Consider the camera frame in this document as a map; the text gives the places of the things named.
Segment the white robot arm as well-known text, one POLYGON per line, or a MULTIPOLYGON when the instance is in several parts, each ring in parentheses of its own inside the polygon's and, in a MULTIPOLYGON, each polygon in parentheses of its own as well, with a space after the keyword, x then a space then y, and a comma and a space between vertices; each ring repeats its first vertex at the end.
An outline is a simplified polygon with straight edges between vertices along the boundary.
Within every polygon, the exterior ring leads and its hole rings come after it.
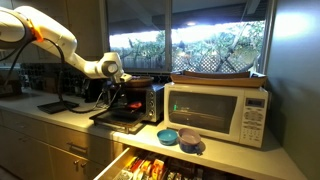
POLYGON ((1 7, 0 49, 17 49, 27 42, 64 58, 91 79, 110 78, 114 84, 132 79, 124 72, 117 52, 106 52, 97 61, 85 60, 76 53, 76 37, 56 20, 31 6, 1 7))

